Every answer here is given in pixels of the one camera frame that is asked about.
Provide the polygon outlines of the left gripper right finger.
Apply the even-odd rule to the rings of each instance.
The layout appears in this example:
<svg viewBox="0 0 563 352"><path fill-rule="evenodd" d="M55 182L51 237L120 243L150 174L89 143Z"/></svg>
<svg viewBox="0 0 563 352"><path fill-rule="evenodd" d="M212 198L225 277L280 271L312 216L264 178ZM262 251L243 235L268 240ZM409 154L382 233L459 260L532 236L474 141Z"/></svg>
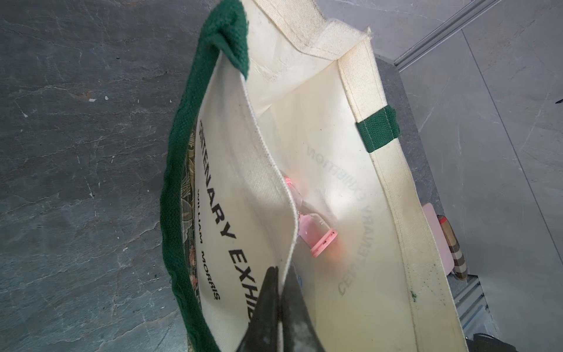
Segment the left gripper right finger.
<svg viewBox="0 0 563 352"><path fill-rule="evenodd" d="M313 327L294 266L287 273L281 296L283 351L324 352Z"/></svg>

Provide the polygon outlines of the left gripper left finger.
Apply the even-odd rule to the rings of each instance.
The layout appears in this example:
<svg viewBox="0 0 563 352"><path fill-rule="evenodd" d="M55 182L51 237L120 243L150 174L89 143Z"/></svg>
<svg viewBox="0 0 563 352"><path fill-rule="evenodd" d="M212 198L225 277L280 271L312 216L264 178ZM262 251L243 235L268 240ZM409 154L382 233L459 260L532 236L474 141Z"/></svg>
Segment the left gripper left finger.
<svg viewBox="0 0 563 352"><path fill-rule="evenodd" d="M246 334L237 352L275 352L278 346L279 269L270 267Z"/></svg>

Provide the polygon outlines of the pink hourglass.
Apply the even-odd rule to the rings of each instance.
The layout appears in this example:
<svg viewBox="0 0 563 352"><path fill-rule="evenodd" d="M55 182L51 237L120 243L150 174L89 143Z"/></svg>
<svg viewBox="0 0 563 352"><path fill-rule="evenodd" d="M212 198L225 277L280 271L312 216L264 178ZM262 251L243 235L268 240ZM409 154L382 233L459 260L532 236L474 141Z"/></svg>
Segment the pink hourglass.
<svg viewBox="0 0 563 352"><path fill-rule="evenodd" d="M296 189L292 180L284 181L296 204L299 217L299 237L307 244L314 258L323 253L336 239L338 232L309 204Z"/></svg>

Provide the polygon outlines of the cream canvas tote bag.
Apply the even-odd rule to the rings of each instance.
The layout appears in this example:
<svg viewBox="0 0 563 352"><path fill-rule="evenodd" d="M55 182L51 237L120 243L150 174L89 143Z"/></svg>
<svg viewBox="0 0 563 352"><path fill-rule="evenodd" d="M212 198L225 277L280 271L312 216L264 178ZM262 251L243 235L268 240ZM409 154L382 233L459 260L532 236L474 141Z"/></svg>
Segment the cream canvas tote bag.
<svg viewBox="0 0 563 352"><path fill-rule="evenodd" d="M169 136L163 258L191 351L236 351L295 267L325 351L465 351L370 43L313 1L222 1ZM337 232L317 258L284 181Z"/></svg>

